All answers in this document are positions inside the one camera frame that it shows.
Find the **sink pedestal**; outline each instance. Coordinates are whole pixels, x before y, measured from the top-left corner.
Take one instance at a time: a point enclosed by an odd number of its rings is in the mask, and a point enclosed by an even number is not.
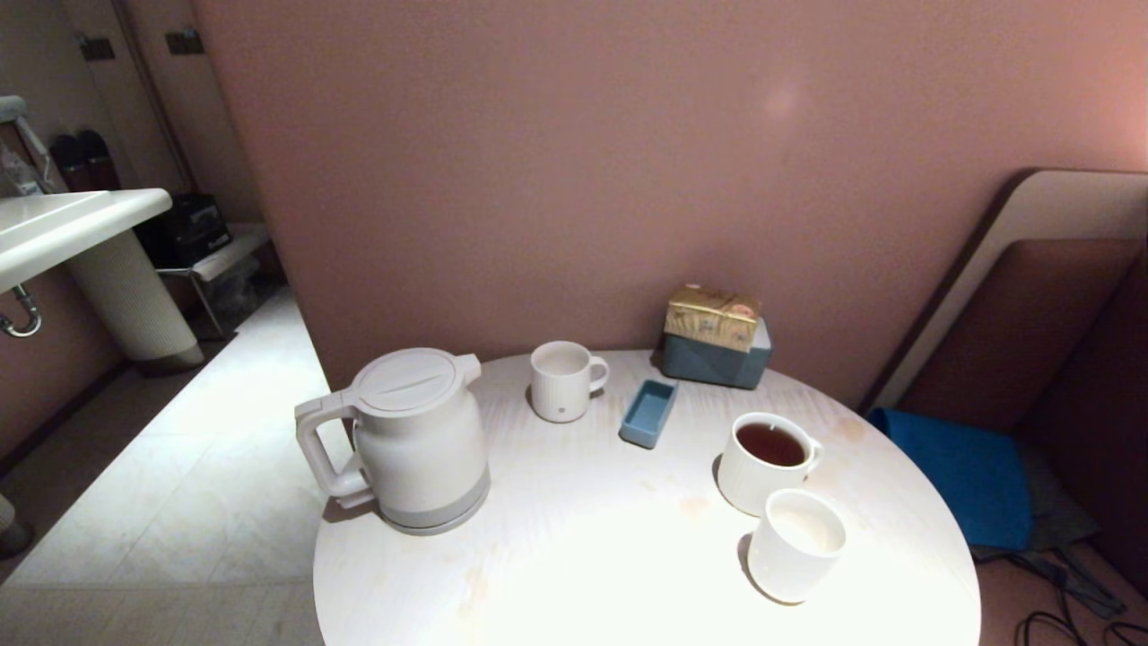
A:
[[[67,265],[140,373],[170,375],[203,364],[187,321],[130,228],[72,256]]]

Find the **white sink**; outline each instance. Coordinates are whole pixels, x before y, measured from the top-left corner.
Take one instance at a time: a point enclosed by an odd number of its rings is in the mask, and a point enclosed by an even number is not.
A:
[[[163,188],[0,200],[0,290],[171,208]]]
[[[108,190],[0,200],[0,249],[10,249],[114,203]]]

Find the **round table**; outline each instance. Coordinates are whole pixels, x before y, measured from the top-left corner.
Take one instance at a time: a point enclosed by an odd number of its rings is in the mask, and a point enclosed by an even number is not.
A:
[[[569,425],[530,411],[527,356],[482,366],[472,390],[492,484],[459,528],[408,536],[371,506],[328,505],[315,555],[328,646],[977,644],[977,576],[953,515],[861,418],[769,371],[754,391],[680,382],[647,451],[618,437],[622,417],[643,380],[675,382],[650,351],[599,355],[610,382]],[[715,484],[730,426],[750,411],[825,445],[805,487],[845,517],[845,553],[800,605],[754,587],[745,551],[758,520]]]

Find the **blue cushion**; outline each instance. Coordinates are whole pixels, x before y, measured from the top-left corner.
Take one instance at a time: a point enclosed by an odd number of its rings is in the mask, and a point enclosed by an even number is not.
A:
[[[887,408],[870,413],[869,423],[937,488],[969,545],[1027,547],[1032,503],[1013,438]]]

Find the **gold wrapper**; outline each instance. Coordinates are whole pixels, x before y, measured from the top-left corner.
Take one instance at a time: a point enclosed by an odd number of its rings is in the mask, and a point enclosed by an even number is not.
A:
[[[750,352],[761,301],[743,294],[682,287],[666,308],[668,335]]]

